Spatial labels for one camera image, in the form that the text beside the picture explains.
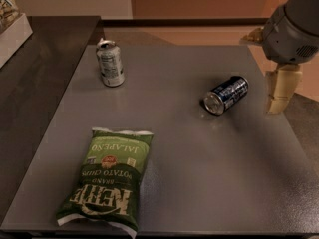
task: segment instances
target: chip bag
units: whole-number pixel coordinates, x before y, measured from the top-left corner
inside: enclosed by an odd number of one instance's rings
[[[152,138],[148,131],[93,128],[79,184],[57,212],[58,224],[79,218],[102,220],[134,238],[140,183]]]

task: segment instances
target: dark counter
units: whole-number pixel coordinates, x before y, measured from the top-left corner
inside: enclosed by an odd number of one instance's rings
[[[0,223],[100,17],[30,17],[33,35],[0,69]]]

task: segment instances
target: black can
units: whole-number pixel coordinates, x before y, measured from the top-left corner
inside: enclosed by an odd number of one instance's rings
[[[241,76],[233,76],[228,81],[207,92],[203,102],[209,112],[220,116],[247,93],[247,80]]]

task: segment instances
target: can lying on its side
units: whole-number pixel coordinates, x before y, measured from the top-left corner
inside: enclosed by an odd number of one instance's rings
[[[97,45],[97,57],[103,83],[109,87],[122,84],[125,77],[119,46],[114,41],[101,39]]]
[[[207,92],[203,102],[209,112],[220,116],[243,98],[247,92],[247,80],[240,76],[233,76],[228,81]]]

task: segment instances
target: floor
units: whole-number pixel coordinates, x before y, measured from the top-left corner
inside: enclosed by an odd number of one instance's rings
[[[105,28],[108,40],[121,45],[239,45],[244,35],[260,26],[238,27],[145,27]],[[276,64],[268,61],[261,47],[249,46],[263,74],[275,69]],[[303,79],[285,111],[301,146],[319,176],[319,55],[302,64]]]

